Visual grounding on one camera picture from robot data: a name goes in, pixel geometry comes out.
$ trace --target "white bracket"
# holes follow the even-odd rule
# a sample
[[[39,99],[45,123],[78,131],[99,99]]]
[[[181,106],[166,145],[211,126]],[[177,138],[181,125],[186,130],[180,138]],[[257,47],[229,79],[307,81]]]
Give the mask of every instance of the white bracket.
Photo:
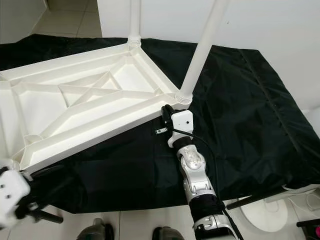
[[[173,128],[184,131],[192,134],[194,130],[194,117],[191,111],[185,110],[172,114],[171,120],[173,123]],[[185,134],[179,132],[172,132],[172,137],[168,140],[168,145],[170,148],[173,148],[173,143],[182,137],[185,137]]]

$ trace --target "tiled floor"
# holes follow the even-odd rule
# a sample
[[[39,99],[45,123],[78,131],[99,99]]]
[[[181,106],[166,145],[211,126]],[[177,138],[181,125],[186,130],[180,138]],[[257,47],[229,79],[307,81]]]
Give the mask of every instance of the tiled floor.
[[[293,207],[286,199],[288,220],[284,228],[278,232],[266,233],[259,231],[248,223],[239,208],[229,211],[245,240],[304,240],[304,234],[296,227],[296,222],[316,218],[320,210],[308,212],[304,195],[291,197],[298,207]],[[185,240],[195,240],[192,230],[193,220],[188,206],[176,206],[151,210],[98,212],[86,214],[70,214],[49,206],[45,209],[53,214],[61,214],[62,224],[48,221],[33,223],[25,218],[12,229],[0,231],[1,240],[72,240],[86,227],[90,226],[94,218],[102,218],[105,223],[111,223],[115,231],[116,240],[151,240],[153,229],[159,226],[170,226],[181,232]]]
[[[101,38],[97,0],[48,0],[49,11],[35,33],[72,37]]]

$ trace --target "black cable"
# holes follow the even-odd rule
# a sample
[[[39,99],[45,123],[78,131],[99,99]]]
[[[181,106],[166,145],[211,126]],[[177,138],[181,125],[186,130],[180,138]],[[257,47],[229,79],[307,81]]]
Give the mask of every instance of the black cable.
[[[189,132],[186,132],[186,131],[181,131],[181,130],[178,130],[178,129],[175,129],[175,128],[172,128],[171,129],[173,132],[176,132],[176,133],[179,133],[179,134],[184,134],[184,135],[187,135],[189,137],[193,137],[195,139],[198,139],[200,140],[201,142],[203,142],[207,148],[210,150],[211,154],[212,154],[212,157],[213,157],[213,160],[214,160],[214,168],[215,168],[215,194],[216,194],[216,197],[220,200],[219,198],[219,190],[218,190],[218,168],[217,168],[217,161],[216,161],[216,157],[215,157],[215,153],[214,151],[212,150],[212,148],[210,147],[209,143],[207,143],[206,140],[204,140],[203,138],[197,136],[197,135],[194,135],[192,133],[189,133]],[[229,219],[230,221],[230,224],[235,232],[235,234],[237,235],[237,237],[239,238],[239,240],[244,240],[244,238],[242,237],[237,225],[235,224],[234,220],[231,218],[231,216],[229,215],[229,213],[226,211],[226,209],[223,209],[222,210],[223,213],[226,215],[226,217]]]
[[[239,240],[244,240],[244,238],[242,237],[242,235],[241,235],[241,233],[240,233],[237,225],[235,224],[234,220],[233,220],[232,217],[229,215],[229,213],[227,212],[227,210],[226,210],[226,209],[223,209],[222,211],[223,211],[223,213],[226,215],[226,217],[229,219],[229,222],[230,222],[230,224],[231,224],[231,226],[232,226],[235,234],[236,234],[237,237],[239,238]]]

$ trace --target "white plastic frame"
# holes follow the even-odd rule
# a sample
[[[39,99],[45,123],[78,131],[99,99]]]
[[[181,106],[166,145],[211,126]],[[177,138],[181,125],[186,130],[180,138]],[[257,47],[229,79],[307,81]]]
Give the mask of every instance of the white plastic frame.
[[[0,160],[33,173],[158,117],[165,104],[187,109],[228,1],[215,1],[180,91],[140,48],[140,0],[131,0],[127,44],[0,72]]]

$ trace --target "white pole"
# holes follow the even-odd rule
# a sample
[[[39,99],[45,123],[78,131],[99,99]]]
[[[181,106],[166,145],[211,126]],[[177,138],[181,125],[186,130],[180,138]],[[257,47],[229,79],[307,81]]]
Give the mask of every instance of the white pole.
[[[128,44],[131,48],[138,48],[141,46],[140,37],[140,9],[141,0],[131,0],[130,3],[130,34],[128,37]]]
[[[192,102],[192,93],[204,67],[208,54],[210,52],[215,33],[222,21],[230,0],[215,0],[206,21],[202,37],[196,46],[189,69],[185,75],[181,89],[177,92],[175,98],[181,104],[190,104]]]

